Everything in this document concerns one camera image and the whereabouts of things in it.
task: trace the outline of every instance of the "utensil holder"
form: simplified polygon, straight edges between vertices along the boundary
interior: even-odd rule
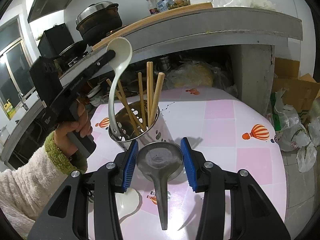
[[[135,118],[138,118],[140,122],[142,122],[140,101],[129,104],[129,107],[135,114]],[[144,110],[146,116],[148,116],[146,100],[144,100]],[[139,149],[152,142],[174,142],[159,107],[154,123],[150,127],[147,127],[145,132],[141,129],[141,127],[143,127],[142,124],[141,127],[138,127],[138,131],[140,133],[139,136],[135,134],[129,115],[125,108],[122,108],[116,114],[116,122],[120,130],[120,137],[116,138],[113,135],[110,126],[108,129],[109,135],[124,150],[129,149],[130,143],[133,139],[138,141]]]

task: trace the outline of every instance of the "table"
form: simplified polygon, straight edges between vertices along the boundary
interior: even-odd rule
[[[128,98],[130,103],[138,100],[137,96]],[[215,88],[162,91],[159,107],[175,143],[180,144],[181,138],[187,137],[193,149],[202,152],[207,160],[223,170],[248,170],[284,220],[284,164],[279,146],[273,140],[275,131],[267,119],[225,91]],[[121,108],[122,104],[117,101],[115,112]],[[116,154],[122,152],[121,147],[110,138],[108,128],[99,125],[106,117],[108,105],[101,105],[91,120],[97,148],[88,158],[88,172],[113,161]],[[256,124],[268,130],[269,138],[243,139],[242,135],[250,133]],[[139,192],[140,200],[135,213],[120,220],[124,240],[195,239],[203,194],[192,191],[184,172],[168,183],[170,199],[166,231],[161,230],[157,206],[151,199],[153,183],[145,179],[138,168],[135,169],[131,188]],[[225,239],[230,238],[230,210],[230,193],[226,191]]]

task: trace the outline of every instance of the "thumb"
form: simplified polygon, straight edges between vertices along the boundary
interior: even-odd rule
[[[56,135],[59,137],[66,136],[68,132],[72,132],[79,126],[79,122],[63,122],[56,129]]]

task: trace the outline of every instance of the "human hand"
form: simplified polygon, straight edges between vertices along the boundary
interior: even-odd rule
[[[79,116],[78,121],[63,122],[54,130],[54,143],[67,158],[70,158],[78,150],[68,138],[67,133],[75,130],[76,132],[80,132],[82,138],[92,133],[91,122],[88,120],[88,112],[83,104],[79,104],[77,112]]]

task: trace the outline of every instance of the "metal bolt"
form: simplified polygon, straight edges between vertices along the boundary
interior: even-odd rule
[[[241,175],[242,177],[246,177],[246,176],[249,175],[249,172],[246,171],[246,170],[241,170],[239,173],[240,173],[240,175]]]
[[[205,162],[205,163],[204,163],[204,166],[205,166],[206,168],[212,168],[212,167],[213,167],[213,163],[212,163],[212,162]]]
[[[107,163],[107,164],[106,164],[106,168],[107,168],[107,169],[113,169],[115,166],[116,166],[115,163]]]
[[[78,177],[80,175],[80,172],[79,171],[73,171],[71,172],[71,177]]]

